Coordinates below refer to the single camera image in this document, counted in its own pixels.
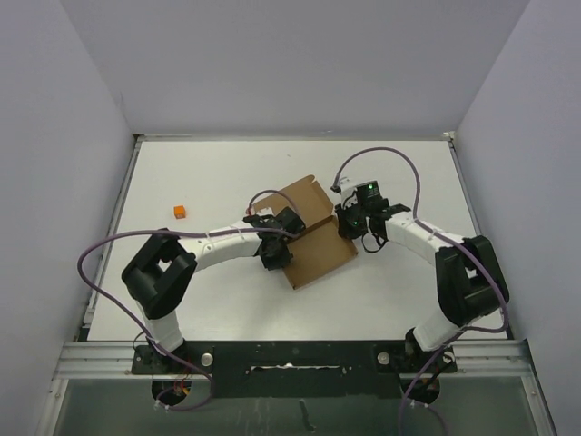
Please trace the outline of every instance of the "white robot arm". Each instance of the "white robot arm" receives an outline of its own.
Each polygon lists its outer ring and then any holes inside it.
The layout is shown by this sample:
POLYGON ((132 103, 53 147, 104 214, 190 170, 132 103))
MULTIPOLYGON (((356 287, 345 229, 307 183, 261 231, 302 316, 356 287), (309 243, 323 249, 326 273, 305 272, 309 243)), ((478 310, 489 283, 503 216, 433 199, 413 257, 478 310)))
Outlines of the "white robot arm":
MULTIPOLYGON (((420 351, 436 350, 466 326, 498 309, 496 294, 475 265, 453 244, 422 228, 408 207, 390 205, 388 199, 381 197, 377 182, 357 183, 344 178, 340 180, 338 193, 341 203, 335 206, 335 212, 342 237, 356 239, 371 233, 379 248, 387 241, 397 243, 436 268, 438 307, 406 338, 420 351)), ((464 238, 431 224, 428 227, 474 254, 508 301, 507 285, 487 238, 464 238)))
POLYGON ((192 275, 216 263, 239 257, 260 256, 268 270, 291 261, 288 237, 260 229, 280 229, 299 234, 304 222, 290 208, 277 216, 271 210, 247 216, 229 227, 217 229, 201 239, 154 235, 123 270, 122 280, 137 302, 152 336, 168 352, 183 344, 175 309, 182 301, 192 275), (257 232, 249 233, 255 228, 257 232))

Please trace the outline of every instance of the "small orange block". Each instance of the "small orange block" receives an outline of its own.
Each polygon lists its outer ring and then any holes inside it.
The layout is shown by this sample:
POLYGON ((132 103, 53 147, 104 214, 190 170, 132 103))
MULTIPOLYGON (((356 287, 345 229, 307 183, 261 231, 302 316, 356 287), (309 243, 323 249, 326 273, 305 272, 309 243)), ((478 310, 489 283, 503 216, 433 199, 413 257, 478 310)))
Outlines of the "small orange block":
POLYGON ((182 218, 185 218, 185 207, 174 206, 173 207, 173 216, 175 216, 176 220, 181 220, 182 218))

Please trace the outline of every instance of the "box flap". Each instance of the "box flap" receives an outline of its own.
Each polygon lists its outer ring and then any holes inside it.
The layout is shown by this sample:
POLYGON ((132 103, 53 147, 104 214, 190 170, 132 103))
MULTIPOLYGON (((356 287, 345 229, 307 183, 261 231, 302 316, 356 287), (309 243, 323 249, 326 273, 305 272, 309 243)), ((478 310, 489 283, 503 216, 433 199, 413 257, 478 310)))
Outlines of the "box flap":
MULTIPOLYGON (((320 187, 319 182, 315 180, 314 175, 307 175, 281 189, 281 191, 286 193, 297 204, 300 218, 302 218, 307 228, 306 233, 330 221, 333 213, 333 204, 320 187)), ((259 211, 265 207, 270 207, 274 214, 277 214, 286 206, 290 206, 286 198, 273 194, 256 202, 254 210, 259 211)))
POLYGON ((340 238, 339 223, 335 217, 289 244, 292 262, 284 268, 284 275, 293 289, 314 282, 336 270, 357 255, 353 241, 340 238))

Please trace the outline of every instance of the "screw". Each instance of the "screw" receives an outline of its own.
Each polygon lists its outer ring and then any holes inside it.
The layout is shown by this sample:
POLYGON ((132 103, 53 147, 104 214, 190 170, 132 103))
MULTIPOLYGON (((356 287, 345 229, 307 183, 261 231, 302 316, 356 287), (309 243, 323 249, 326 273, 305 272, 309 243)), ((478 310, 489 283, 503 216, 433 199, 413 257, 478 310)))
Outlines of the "screw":
POLYGON ((380 365, 387 365, 389 363, 389 354, 386 352, 378 354, 378 362, 380 365))
POLYGON ((455 359, 453 352, 444 352, 442 355, 442 361, 444 361, 444 363, 452 363, 455 359))
POLYGON ((202 355, 200 362, 202 363, 202 366, 210 366, 214 362, 214 357, 211 354, 209 354, 208 352, 205 352, 202 355))

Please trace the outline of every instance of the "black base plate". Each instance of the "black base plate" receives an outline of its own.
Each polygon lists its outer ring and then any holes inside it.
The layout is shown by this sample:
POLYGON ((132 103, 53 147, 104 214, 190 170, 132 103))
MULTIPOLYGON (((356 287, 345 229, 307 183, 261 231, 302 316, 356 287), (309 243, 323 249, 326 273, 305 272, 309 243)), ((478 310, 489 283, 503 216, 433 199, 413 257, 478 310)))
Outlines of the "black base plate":
MULTIPOLYGON (((174 353, 212 374, 215 398, 313 398, 369 394, 399 398, 400 373, 417 372, 429 354, 410 359, 403 341, 185 342, 174 353), (389 363, 378 355, 386 352, 389 363), (201 366, 205 353, 213 356, 201 366)), ((429 372, 442 368, 440 357, 429 372)), ((455 372, 451 365, 446 372, 455 372)), ((137 347, 133 374, 183 374, 149 345, 137 347)))

